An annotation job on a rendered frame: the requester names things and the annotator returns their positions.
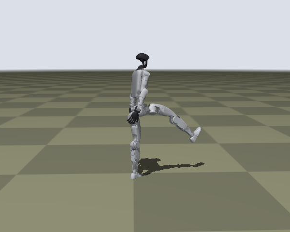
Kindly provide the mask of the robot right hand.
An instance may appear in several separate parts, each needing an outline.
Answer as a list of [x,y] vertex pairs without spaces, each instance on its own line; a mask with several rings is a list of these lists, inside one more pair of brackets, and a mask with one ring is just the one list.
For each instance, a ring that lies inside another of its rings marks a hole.
[[138,120],[139,120],[139,117],[138,117],[139,114],[138,114],[138,113],[140,113],[140,111],[137,111],[136,109],[137,109],[137,106],[136,106],[135,109],[134,109],[135,112],[133,112],[133,113],[131,114],[131,117],[127,120],[127,121],[130,120],[130,121],[129,121],[129,123],[131,122],[130,124],[134,124],[136,120],[137,120],[136,122],[138,122]]

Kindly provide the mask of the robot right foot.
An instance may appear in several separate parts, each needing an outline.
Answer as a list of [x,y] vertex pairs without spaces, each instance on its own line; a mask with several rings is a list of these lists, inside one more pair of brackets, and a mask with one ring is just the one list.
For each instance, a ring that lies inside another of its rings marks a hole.
[[201,131],[201,127],[198,127],[193,133],[194,133],[194,136],[192,137],[190,137],[190,141],[193,143],[193,142],[195,142],[195,140],[196,140],[196,138],[197,138],[197,136],[199,135],[199,133],[200,133],[200,131]]

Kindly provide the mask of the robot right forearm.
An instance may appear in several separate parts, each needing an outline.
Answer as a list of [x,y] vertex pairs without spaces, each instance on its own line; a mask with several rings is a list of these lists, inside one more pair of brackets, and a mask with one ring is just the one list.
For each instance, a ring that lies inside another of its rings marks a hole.
[[140,111],[140,110],[141,110],[141,108],[142,108],[142,106],[143,106],[144,99],[145,99],[147,93],[148,93],[148,90],[144,88],[144,89],[142,90],[141,94],[138,96],[139,99],[138,99],[138,102],[137,102],[137,104],[136,104],[136,106],[137,106],[137,109],[136,109],[136,110],[137,110],[137,111]]

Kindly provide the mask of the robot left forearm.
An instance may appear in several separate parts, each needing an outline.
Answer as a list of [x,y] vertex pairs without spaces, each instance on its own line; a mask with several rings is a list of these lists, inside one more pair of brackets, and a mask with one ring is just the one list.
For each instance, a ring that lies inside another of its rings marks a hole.
[[131,112],[134,111],[133,107],[135,106],[135,100],[136,100],[136,97],[132,97],[132,95],[130,94],[130,108],[131,108]]

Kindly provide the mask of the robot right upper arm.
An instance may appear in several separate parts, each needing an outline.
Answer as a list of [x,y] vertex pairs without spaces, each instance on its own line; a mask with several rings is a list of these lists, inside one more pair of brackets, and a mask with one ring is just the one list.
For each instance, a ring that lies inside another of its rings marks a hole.
[[148,79],[150,77],[150,73],[147,71],[142,71],[141,77],[142,77],[142,80],[141,80],[140,93],[147,86],[147,82],[148,82]]

